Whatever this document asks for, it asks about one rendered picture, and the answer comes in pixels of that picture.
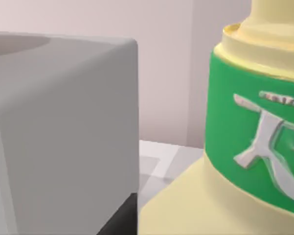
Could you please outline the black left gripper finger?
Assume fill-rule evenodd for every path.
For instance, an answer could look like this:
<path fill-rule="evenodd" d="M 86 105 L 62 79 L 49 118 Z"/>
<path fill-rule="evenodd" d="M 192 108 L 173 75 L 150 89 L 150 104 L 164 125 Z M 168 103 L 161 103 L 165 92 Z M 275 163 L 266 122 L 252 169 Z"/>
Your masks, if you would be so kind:
<path fill-rule="evenodd" d="M 131 193 L 97 235 L 137 235 L 137 200 L 137 193 Z"/>

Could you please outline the cream trophy with green band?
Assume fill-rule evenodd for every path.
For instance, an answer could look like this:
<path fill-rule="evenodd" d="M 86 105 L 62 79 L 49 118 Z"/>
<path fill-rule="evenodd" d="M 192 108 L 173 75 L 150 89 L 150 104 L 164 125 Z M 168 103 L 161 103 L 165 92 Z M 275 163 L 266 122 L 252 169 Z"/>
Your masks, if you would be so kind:
<path fill-rule="evenodd" d="M 138 235 L 294 235 L 294 0 L 252 0 L 209 65 L 203 156 Z"/>

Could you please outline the pale grey rounded box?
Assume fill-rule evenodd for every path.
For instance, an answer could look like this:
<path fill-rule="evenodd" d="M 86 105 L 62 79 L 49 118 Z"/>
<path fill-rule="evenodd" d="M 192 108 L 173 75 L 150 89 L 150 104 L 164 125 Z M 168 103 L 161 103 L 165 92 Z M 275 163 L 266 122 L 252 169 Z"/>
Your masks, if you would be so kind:
<path fill-rule="evenodd" d="M 97 235 L 138 188 L 137 42 L 0 32 L 0 235 Z"/>

